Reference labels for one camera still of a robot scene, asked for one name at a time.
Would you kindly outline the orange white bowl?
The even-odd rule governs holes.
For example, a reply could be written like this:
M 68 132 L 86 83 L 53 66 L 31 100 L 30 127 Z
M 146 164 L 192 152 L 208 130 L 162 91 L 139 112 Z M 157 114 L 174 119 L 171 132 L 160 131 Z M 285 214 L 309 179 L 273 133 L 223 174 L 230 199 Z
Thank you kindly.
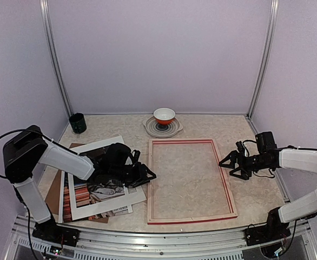
M 158 108 L 153 112 L 153 116 L 159 124 L 168 125 L 175 119 L 175 111 L 170 108 Z

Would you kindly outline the aluminium post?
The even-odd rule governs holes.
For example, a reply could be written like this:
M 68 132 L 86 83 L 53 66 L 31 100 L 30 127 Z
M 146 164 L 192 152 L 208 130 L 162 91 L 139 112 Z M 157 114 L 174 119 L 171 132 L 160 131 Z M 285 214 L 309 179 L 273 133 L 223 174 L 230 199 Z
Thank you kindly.
M 50 59 L 52 62 L 52 67 L 53 67 L 55 78 L 58 85 L 58 90 L 61 95 L 66 114 L 68 117 L 71 117 L 73 115 L 73 110 L 70 104 L 67 90 L 65 88 L 65 84 L 63 81 L 62 72 L 60 68 L 60 63 L 58 60 L 58 55 L 57 55 L 57 51 L 55 47 L 54 35 L 53 35 L 50 14 L 49 14 L 49 3 L 47 0 L 40 0 L 39 5 L 41 9 L 41 14 L 42 14 L 45 36 L 46 36 L 47 44 L 48 44 L 48 50 L 50 53 Z
M 268 27 L 266 32 L 265 44 L 263 48 L 263 53 L 261 56 L 261 62 L 259 67 L 259 72 L 255 82 L 255 88 L 252 95 L 252 99 L 248 108 L 247 118 L 249 121 L 252 120 L 259 97 L 260 92 L 262 89 L 263 81 L 265 78 L 270 52 L 273 44 L 274 34 L 275 34 L 275 27 L 276 21 L 278 17 L 278 9 L 279 9 L 279 0 L 272 0 L 270 6 L 270 13 L 269 13 L 269 20 L 268 20 Z

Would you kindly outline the dark green mug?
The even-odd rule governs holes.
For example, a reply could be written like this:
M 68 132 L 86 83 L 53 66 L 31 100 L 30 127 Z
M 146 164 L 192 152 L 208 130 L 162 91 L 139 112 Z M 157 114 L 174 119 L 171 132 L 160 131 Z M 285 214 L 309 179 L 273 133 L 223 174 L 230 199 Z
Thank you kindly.
M 87 130 L 86 121 L 82 113 L 75 113 L 70 116 L 69 123 L 75 134 L 81 134 Z

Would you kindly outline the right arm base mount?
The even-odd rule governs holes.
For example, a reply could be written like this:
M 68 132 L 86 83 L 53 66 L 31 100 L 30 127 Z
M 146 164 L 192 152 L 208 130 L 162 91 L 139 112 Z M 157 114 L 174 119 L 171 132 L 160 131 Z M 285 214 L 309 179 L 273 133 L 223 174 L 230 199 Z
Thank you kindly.
M 270 231 L 267 225 L 250 225 L 244 230 L 244 234 L 247 246 L 253 246 L 289 237 L 291 232 L 287 226 L 275 227 Z

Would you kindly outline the cat photo print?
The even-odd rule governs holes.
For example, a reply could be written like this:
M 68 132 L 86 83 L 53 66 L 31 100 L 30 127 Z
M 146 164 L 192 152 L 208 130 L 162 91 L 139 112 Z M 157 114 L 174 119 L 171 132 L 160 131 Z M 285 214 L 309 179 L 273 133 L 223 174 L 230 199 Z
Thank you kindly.
M 75 222 L 76 220 L 72 218 L 71 214 L 68 174 L 65 172 L 61 174 L 61 183 L 63 184 L 61 187 L 61 194 L 63 194 L 63 196 L 61 196 L 60 201 L 62 201 L 63 204 L 59 206 L 59 222 Z M 74 178 L 74 190 L 77 208 L 121 197 L 128 192 L 127 188 L 116 186 L 111 182 L 108 182 L 106 185 L 88 185 L 85 181 L 78 180 L 77 178 Z M 132 213 L 132 211 L 133 208 L 129 205 L 96 215 L 87 216 L 85 218 L 81 218 L 80 221 L 89 220 L 92 222 L 107 223 L 110 217 L 120 216 L 123 214 L 126 215 Z

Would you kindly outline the right aluminium post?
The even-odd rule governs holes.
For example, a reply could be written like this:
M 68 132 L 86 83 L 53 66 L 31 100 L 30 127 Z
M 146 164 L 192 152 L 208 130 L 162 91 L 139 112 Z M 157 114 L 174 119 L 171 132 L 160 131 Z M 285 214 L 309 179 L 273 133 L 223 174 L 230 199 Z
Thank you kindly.
M 252 95 L 252 99 L 248 108 L 247 118 L 249 121 L 252 120 L 259 97 L 260 92 L 262 89 L 263 81 L 265 78 L 270 52 L 273 44 L 274 34 L 275 34 L 275 27 L 276 21 L 278 17 L 278 9 L 279 9 L 279 0 L 272 0 L 270 6 L 270 13 L 269 13 L 269 20 L 268 20 L 268 27 L 266 32 L 265 44 L 263 48 L 263 53 L 261 56 L 261 62 L 259 67 L 259 72 L 255 82 L 255 88 Z

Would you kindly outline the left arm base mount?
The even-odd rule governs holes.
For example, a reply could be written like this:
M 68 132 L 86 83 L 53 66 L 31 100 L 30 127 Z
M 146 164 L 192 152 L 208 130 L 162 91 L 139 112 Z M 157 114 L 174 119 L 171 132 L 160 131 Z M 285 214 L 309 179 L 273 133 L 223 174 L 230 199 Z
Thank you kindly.
M 61 246 L 67 245 L 75 247 L 80 236 L 80 231 L 70 227 L 59 226 L 55 222 L 44 222 L 35 224 L 32 235 L 35 238 L 60 244 Z

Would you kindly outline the red wooden picture frame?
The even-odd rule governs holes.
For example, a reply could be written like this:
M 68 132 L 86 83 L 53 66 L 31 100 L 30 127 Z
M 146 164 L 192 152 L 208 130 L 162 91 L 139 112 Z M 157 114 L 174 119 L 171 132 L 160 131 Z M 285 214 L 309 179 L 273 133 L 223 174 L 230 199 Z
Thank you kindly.
M 209 217 L 191 217 L 191 218 L 180 218 L 180 219 L 154 219 L 153 218 L 153 185 L 152 182 L 148 185 L 148 199 L 147 199 L 147 223 L 149 225 L 169 225 L 169 224 L 190 224 L 190 223 L 203 223 L 203 222 L 212 222 L 218 220 L 228 220 L 237 218 L 237 209 L 235 206 L 235 201 L 233 198 L 233 194 L 230 188 L 229 180 L 227 174 L 224 170 L 221 169 L 219 166 L 219 155 L 217 150 L 217 145 L 215 144 L 213 139 L 206 139 L 206 138 L 195 138 L 195 139 L 151 139 L 149 141 L 149 154 L 148 154 L 148 166 L 152 170 L 152 152 L 153 152 L 153 145 L 154 144 L 182 144 L 182 143 L 208 143 L 210 142 L 213 145 L 214 153 L 216 156 L 216 160 L 218 163 L 218 167 L 223 176 L 223 182 L 227 189 L 227 195 L 231 205 L 233 206 L 234 211 L 229 214 L 223 215 L 215 215 Z

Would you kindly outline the brown backing board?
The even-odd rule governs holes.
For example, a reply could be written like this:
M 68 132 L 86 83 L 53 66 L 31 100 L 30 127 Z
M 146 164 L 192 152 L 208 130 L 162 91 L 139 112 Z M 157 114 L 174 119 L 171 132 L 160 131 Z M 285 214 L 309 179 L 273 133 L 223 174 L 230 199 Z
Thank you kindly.
M 72 143 L 70 148 L 82 146 L 84 144 Z M 59 203 L 60 203 L 60 185 L 61 185 L 61 170 L 58 170 L 54 180 L 49 188 L 48 194 L 45 198 L 45 202 L 47 203 L 52 214 L 58 215 L 59 213 Z M 93 219 L 92 222 L 98 223 L 108 223 L 109 218 L 99 218 Z

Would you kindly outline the white mat board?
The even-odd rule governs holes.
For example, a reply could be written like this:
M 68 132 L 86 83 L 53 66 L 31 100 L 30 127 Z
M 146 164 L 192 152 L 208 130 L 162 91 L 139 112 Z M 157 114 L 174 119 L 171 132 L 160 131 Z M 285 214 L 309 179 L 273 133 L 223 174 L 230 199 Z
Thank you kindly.
M 71 214 L 72 214 L 72 218 L 75 219 L 76 221 L 80 220 L 81 218 L 85 218 L 87 216 L 92 216 L 102 212 L 111 211 L 111 210 L 118 209 L 124 206 L 129 206 L 129 205 L 133 206 L 134 204 L 143 202 L 146 199 L 146 196 L 142 190 L 142 187 L 139 186 L 136 188 L 127 188 L 125 186 L 120 186 L 122 188 L 128 189 L 128 192 L 126 192 L 125 195 L 121 197 L 113 198 L 107 201 L 103 201 L 101 203 L 91 204 L 82 208 L 77 208 L 75 190 L 74 190 L 74 178 L 76 177 L 68 173 Z

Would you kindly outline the grey striped plate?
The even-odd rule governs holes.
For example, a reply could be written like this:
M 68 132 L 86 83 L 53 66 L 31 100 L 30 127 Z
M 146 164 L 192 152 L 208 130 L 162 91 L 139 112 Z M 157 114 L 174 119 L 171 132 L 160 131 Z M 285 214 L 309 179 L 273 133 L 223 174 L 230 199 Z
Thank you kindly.
M 146 132 L 154 138 L 172 138 L 183 130 L 183 125 L 177 119 L 174 119 L 168 125 L 162 125 L 152 116 L 143 120 L 142 124 Z

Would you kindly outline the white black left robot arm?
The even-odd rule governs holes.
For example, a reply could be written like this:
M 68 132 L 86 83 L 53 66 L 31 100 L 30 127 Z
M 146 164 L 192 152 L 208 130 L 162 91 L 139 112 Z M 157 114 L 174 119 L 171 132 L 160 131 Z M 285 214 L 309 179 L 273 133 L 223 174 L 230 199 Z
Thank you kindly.
M 67 148 L 49 138 L 37 125 L 4 134 L 12 138 L 2 148 L 5 178 L 13 185 L 28 214 L 40 225 L 50 241 L 61 236 L 61 228 L 34 179 L 38 167 L 66 172 L 91 186 L 116 184 L 135 188 L 156 179 L 157 175 L 140 162 L 141 152 L 127 146 L 121 136 L 87 145 Z

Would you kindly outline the left aluminium post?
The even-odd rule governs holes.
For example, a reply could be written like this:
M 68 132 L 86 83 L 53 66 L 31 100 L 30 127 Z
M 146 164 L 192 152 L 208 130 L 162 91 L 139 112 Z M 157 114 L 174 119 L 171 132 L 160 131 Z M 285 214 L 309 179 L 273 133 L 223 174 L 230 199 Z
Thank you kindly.
M 50 53 L 50 59 L 52 62 L 52 67 L 53 67 L 55 78 L 58 85 L 58 90 L 61 95 L 66 114 L 68 117 L 71 117 L 73 115 L 73 110 L 70 104 L 67 90 L 65 88 L 65 84 L 63 81 L 62 72 L 60 68 L 60 63 L 58 60 L 58 55 L 57 55 L 57 51 L 55 47 L 54 35 L 53 35 L 50 14 L 49 14 L 49 3 L 47 0 L 40 0 L 39 5 L 41 9 L 41 14 L 42 14 L 45 36 L 46 36 L 47 44 L 48 44 L 48 50 Z

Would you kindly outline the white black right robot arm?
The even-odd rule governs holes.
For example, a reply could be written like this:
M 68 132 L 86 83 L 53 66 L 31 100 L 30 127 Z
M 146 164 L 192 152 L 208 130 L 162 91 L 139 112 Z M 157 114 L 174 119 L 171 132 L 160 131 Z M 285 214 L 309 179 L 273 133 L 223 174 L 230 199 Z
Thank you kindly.
M 230 176 L 248 180 L 260 170 L 277 170 L 279 173 L 302 173 L 312 184 L 304 184 L 306 192 L 284 206 L 277 207 L 267 215 L 266 224 L 259 232 L 266 240 L 272 241 L 287 228 L 288 224 L 300 218 L 317 215 L 317 148 L 277 147 L 272 132 L 255 136 L 257 154 L 249 155 L 242 141 L 237 148 L 219 162 L 228 168 Z

